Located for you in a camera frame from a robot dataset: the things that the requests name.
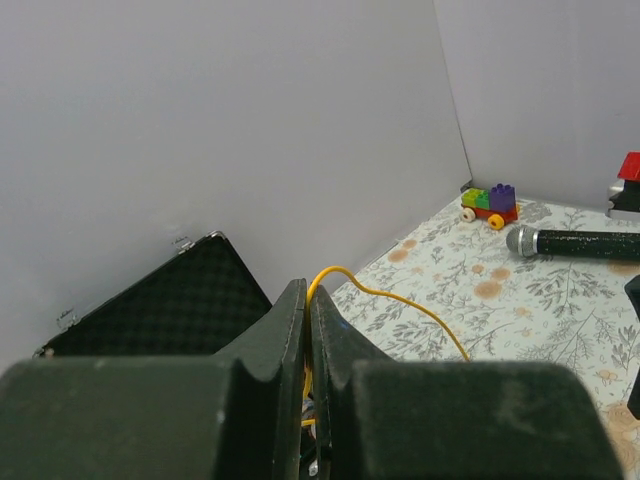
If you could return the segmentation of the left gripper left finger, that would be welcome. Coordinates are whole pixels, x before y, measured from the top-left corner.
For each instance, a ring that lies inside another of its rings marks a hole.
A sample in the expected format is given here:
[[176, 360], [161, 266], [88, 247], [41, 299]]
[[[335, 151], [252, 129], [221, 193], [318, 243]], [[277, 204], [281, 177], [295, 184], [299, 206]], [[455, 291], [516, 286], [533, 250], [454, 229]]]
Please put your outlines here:
[[1, 379], [5, 479], [294, 479], [306, 283], [209, 356], [21, 361]]

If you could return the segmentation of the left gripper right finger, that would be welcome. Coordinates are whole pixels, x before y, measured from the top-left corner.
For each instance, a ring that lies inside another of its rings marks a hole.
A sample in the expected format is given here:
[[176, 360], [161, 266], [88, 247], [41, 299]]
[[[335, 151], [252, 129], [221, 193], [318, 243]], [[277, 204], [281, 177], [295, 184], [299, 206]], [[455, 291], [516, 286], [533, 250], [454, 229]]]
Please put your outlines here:
[[323, 479], [620, 479], [570, 370], [515, 361], [400, 362], [324, 289], [309, 304]]

